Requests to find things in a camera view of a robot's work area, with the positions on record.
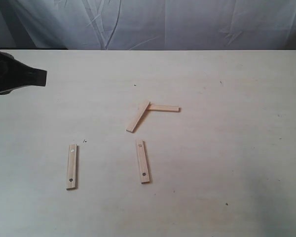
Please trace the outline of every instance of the light wood plank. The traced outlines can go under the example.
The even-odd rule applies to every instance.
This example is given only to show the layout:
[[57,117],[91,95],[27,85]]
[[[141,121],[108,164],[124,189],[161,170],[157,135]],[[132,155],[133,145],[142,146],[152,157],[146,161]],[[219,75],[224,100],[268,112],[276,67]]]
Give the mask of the light wood plank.
[[148,171],[144,142],[142,140],[137,140],[136,147],[137,147],[137,158],[138,158],[140,181],[142,184],[146,184],[150,182],[150,179],[149,179],[149,171]]
[[66,189],[75,189],[77,145],[69,145]]
[[141,119],[141,117],[143,116],[144,112],[146,111],[148,105],[150,104],[149,100],[145,100],[139,110],[137,111],[136,116],[134,117],[134,119],[132,120],[132,122],[128,125],[128,127],[126,128],[126,131],[133,133],[139,120]]
[[168,105],[152,105],[147,107],[147,111],[162,111],[162,112],[179,112],[179,106],[168,106]]

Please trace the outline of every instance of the black object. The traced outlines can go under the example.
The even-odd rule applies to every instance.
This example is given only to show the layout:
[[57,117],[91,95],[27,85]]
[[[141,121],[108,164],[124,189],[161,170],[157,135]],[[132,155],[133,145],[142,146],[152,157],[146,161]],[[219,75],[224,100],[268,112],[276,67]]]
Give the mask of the black object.
[[47,71],[31,68],[0,52],[0,95],[28,85],[46,86],[46,77]]

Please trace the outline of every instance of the white tabletop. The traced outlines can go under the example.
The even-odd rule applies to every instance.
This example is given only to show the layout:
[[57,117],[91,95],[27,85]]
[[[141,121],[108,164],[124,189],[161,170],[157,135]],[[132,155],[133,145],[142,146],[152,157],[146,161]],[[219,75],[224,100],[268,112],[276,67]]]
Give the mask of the white tabletop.
[[0,237],[296,237],[296,51],[7,52],[48,74],[0,96]]

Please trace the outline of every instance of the wooden stick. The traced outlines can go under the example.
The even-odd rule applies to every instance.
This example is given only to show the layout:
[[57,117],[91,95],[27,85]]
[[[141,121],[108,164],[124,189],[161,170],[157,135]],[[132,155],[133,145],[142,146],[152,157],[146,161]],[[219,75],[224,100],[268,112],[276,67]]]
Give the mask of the wooden stick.
[[148,171],[144,142],[142,140],[137,140],[136,147],[137,147],[137,158],[138,158],[140,181],[142,184],[146,184],[150,182],[150,179],[149,179],[149,171]]
[[68,167],[67,167],[67,190],[75,189],[77,145],[69,146]]
[[137,126],[139,120],[141,119],[141,117],[143,116],[144,112],[146,111],[148,105],[150,104],[150,101],[145,100],[143,102],[143,104],[141,104],[136,117],[133,119],[133,121],[128,125],[128,127],[126,128],[126,131],[133,133],[135,130],[135,127]]
[[162,111],[162,112],[179,112],[179,106],[168,106],[168,105],[149,105],[147,111]]

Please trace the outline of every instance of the wooden strip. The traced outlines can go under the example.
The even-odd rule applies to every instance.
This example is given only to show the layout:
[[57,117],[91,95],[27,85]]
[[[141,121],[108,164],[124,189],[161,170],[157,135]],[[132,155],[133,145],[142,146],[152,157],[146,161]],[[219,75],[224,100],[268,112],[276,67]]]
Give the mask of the wooden strip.
[[77,145],[69,146],[68,167],[67,167],[67,190],[75,189]]
[[136,117],[133,119],[133,121],[128,125],[126,128],[126,131],[133,133],[139,120],[143,116],[144,112],[146,111],[148,105],[150,104],[150,101],[145,100],[143,104],[141,104],[139,110],[137,111]]
[[150,182],[150,179],[149,179],[149,171],[148,171],[148,165],[146,160],[144,142],[142,140],[137,140],[136,147],[137,147],[137,158],[138,158],[140,181],[142,184],[146,184]]
[[179,106],[168,106],[168,105],[149,105],[147,111],[162,111],[162,112],[179,112]]

